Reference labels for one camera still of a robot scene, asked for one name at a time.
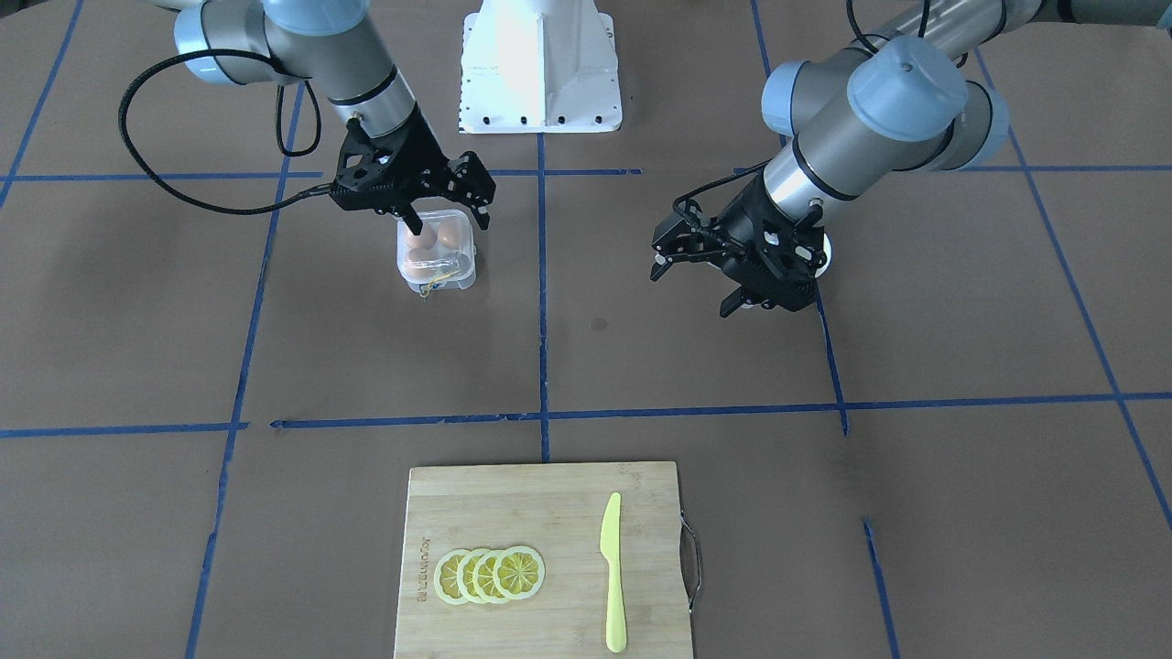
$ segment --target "lemon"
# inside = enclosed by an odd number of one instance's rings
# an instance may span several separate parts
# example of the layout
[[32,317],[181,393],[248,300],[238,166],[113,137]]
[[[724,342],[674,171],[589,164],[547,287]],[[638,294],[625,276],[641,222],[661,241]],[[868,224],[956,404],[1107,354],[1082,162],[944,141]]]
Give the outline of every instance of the lemon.
[[490,551],[481,556],[476,561],[476,566],[472,568],[472,585],[476,595],[489,604],[504,604],[509,602],[509,598],[502,595],[492,582],[492,572],[502,553],[502,551]]
[[492,585],[507,599],[529,599],[545,583],[545,562],[536,549],[510,546],[499,552],[492,570]]
[[473,569],[476,568],[476,562],[489,551],[490,550],[488,549],[473,549],[472,551],[465,553],[464,557],[459,559],[459,564],[456,566],[456,573],[459,575],[456,580],[456,587],[459,590],[459,596],[472,604],[485,603],[484,598],[476,595],[476,573],[473,572]]
[[468,604],[468,600],[459,595],[458,585],[459,559],[465,556],[468,556],[466,549],[454,549],[445,553],[443,558],[436,563],[435,577],[431,579],[431,585],[435,587],[436,596],[454,606]]

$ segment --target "plastic container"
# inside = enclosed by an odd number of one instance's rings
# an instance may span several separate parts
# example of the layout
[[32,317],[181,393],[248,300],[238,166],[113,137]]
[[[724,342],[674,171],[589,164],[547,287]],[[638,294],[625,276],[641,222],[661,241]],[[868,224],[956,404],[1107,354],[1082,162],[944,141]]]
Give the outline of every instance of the plastic container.
[[471,286],[476,281],[476,246],[468,215],[451,209],[421,212],[420,219],[420,236],[398,220],[396,263],[407,285],[423,297],[431,291]]

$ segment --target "yellow knife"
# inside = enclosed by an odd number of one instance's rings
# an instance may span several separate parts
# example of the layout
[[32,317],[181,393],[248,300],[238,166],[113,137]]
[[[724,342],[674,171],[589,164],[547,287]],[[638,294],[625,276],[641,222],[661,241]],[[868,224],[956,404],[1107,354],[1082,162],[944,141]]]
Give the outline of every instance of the yellow knife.
[[602,515],[602,534],[598,550],[611,568],[609,585],[606,589],[606,647],[619,653],[627,648],[627,612],[622,605],[622,569],[619,565],[619,509],[622,495],[611,494]]

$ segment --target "brown egg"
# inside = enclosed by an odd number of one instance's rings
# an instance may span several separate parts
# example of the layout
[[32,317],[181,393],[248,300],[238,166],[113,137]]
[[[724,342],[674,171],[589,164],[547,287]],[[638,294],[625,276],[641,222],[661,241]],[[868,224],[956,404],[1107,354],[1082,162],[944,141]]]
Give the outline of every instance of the brown egg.
[[420,263],[423,263],[423,261],[434,260],[435,258],[436,258],[436,256],[434,253],[431,253],[430,251],[423,250],[423,249],[418,249],[418,247],[416,247],[416,249],[407,252],[407,259],[403,263],[403,274],[410,277],[411,279],[416,279],[416,280],[421,280],[421,279],[422,280],[428,280],[428,279],[431,279],[435,276],[435,273],[436,273],[436,269],[428,267],[428,266],[424,266],[424,265],[416,265],[416,264],[420,264]]
[[444,222],[440,224],[440,244],[449,250],[458,250],[463,243],[464,231],[459,222]]
[[430,250],[436,244],[436,230],[431,229],[431,224],[424,222],[418,236],[408,229],[403,235],[403,240],[409,249]]

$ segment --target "wooden cutting board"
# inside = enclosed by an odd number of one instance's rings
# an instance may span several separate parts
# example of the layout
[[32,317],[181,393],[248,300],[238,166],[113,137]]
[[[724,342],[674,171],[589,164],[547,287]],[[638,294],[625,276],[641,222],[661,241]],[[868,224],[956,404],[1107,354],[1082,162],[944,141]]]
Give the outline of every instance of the wooden cutting board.
[[[627,650],[606,648],[607,566],[598,541],[611,492],[622,494]],[[674,462],[411,469],[395,659],[691,659],[680,571]],[[445,604],[431,586],[454,549],[526,544],[545,559],[530,599]]]

